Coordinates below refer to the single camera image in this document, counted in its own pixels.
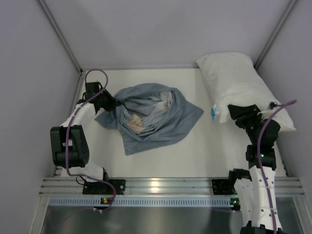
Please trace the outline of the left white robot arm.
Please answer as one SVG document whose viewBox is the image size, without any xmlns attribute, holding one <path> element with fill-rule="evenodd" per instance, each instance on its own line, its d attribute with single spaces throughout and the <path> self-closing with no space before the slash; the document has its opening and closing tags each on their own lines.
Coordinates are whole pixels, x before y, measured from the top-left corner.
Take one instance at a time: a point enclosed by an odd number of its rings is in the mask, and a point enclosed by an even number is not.
<svg viewBox="0 0 312 234">
<path fill-rule="evenodd" d="M 111 186 L 106 170 L 90 160 L 84 129 L 100 109 L 112 111 L 118 101 L 98 81 L 85 84 L 85 92 L 73 113 L 60 126 L 52 127 L 50 140 L 53 163 L 68 176 Z"/>
</svg>

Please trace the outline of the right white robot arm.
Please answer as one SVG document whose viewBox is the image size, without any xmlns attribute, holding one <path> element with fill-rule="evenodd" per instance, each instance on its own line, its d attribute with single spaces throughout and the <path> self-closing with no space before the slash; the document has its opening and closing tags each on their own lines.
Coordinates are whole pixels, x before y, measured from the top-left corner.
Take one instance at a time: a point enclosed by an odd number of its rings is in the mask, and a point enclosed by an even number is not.
<svg viewBox="0 0 312 234">
<path fill-rule="evenodd" d="M 272 117 L 264 119 L 256 105 L 228 105 L 231 119 L 246 131 L 251 144 L 246 149 L 248 170 L 233 169 L 229 180 L 240 201 L 242 234 L 281 234 L 275 198 L 276 157 L 273 145 L 280 125 Z"/>
</svg>

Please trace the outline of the white pillow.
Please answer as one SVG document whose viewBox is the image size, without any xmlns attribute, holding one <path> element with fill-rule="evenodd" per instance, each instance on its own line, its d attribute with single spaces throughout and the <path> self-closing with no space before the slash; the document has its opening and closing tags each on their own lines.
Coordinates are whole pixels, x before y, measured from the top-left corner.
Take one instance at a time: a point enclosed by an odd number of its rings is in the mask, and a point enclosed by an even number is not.
<svg viewBox="0 0 312 234">
<path fill-rule="evenodd" d="M 207 54 L 196 61 L 220 123 L 231 120 L 228 105 L 256 105 L 265 117 L 271 102 L 281 104 L 258 75 L 251 58 L 237 52 Z"/>
</svg>

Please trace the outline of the blue pillowcase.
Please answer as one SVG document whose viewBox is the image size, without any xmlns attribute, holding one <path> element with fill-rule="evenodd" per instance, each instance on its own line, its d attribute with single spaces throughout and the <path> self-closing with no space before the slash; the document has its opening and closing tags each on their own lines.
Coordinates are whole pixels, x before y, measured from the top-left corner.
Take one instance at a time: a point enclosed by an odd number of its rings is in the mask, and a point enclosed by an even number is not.
<svg viewBox="0 0 312 234">
<path fill-rule="evenodd" d="M 177 88 L 158 83 L 122 89 L 114 98 L 120 105 L 104 111 L 96 121 L 119 130 L 127 156 L 180 142 L 204 113 Z"/>
</svg>

